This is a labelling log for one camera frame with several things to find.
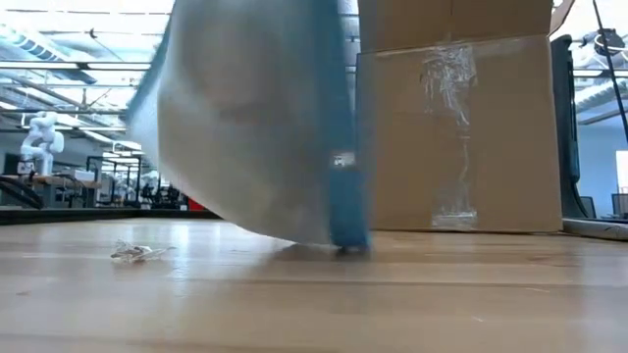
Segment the mesh pouch with blue trim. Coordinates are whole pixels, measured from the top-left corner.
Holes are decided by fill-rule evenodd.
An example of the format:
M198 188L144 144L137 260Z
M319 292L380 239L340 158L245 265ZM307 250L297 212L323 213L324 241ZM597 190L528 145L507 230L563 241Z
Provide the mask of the mesh pouch with blue trim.
M227 222L369 245L338 0L175 0L126 125L165 179Z

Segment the brown cardboard box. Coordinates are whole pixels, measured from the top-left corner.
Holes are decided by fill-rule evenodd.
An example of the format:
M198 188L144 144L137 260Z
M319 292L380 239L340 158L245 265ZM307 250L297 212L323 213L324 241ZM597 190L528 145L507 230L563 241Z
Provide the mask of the brown cardboard box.
M356 104L365 123L371 224L432 227L442 129L424 112L423 61L437 46L470 44L476 83L468 231L562 227L552 72L552 0L357 0L361 51Z

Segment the clear bag with pink item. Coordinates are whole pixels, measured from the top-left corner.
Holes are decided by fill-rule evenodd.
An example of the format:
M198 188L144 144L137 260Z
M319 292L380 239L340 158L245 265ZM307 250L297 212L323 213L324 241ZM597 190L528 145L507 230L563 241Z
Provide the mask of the clear bag with pink item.
M116 261L136 263L161 258L165 253L175 250L174 246L153 249L149 246L138 245L123 240L116 242L115 251L110 258Z

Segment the grey metal bar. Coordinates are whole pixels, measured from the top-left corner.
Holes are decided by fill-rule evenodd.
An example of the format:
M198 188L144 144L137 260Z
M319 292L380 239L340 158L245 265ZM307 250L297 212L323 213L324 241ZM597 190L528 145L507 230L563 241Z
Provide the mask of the grey metal bar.
M566 233L612 241L628 242L628 224L595 220L564 219Z

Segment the clear packing tape strip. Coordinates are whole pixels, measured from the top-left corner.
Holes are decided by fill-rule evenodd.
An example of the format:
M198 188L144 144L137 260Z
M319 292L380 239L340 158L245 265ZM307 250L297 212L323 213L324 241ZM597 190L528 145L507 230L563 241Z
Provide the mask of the clear packing tape strip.
M423 61L421 82L425 91L424 112L442 131L443 145L438 186L434 194L432 227L438 230L472 230L477 211L470 196L471 119L467 104L476 83L473 46L437 46Z

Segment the wooden workbench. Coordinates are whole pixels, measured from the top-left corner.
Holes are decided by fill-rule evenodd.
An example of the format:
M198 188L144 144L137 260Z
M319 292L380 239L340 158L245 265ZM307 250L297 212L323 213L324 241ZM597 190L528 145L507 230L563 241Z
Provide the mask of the wooden workbench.
M102 186L98 181L83 181L70 175L54 176L12 176L0 175L0 193L17 201L21 206L35 210L49 207L55 202L57 190L63 188L72 192L72 199L78 198L84 205L93 204L97 190Z

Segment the black tower on white base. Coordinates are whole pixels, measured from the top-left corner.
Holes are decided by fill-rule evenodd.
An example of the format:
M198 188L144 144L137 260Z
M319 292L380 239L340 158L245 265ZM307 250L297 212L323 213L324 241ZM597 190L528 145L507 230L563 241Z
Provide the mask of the black tower on white base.
M558 144L562 214L564 218L586 219L588 213L578 191L580 161L575 109L573 57L568 34L550 42L552 83Z

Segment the long ceiling light bar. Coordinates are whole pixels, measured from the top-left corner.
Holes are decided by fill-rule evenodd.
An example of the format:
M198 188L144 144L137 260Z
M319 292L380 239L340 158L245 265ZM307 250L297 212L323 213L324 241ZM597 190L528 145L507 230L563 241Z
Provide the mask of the long ceiling light bar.
M145 72L150 69L149 63L121 62L59 62L59 61L0 61L0 69L7 70L77 70L77 71L127 71ZM348 73L355 72L356 66L345 66ZM628 70L615 70L616 77L628 78ZM610 70L579 69L573 70L574 77L610 78Z

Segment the white panel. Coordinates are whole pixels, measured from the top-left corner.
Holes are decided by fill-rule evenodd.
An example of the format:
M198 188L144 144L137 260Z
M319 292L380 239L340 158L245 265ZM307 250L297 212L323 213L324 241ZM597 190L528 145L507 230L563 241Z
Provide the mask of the white panel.
M628 194L628 150L615 152L617 189L621 194Z

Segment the black metal rack frame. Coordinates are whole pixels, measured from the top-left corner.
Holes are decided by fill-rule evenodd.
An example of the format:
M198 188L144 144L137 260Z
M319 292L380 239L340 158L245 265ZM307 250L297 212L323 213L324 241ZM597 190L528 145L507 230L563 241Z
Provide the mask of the black metal rack frame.
M86 170L93 172L86 181L86 208L138 208L140 206L140 176L143 160L140 156L120 156L105 153L88 156Z

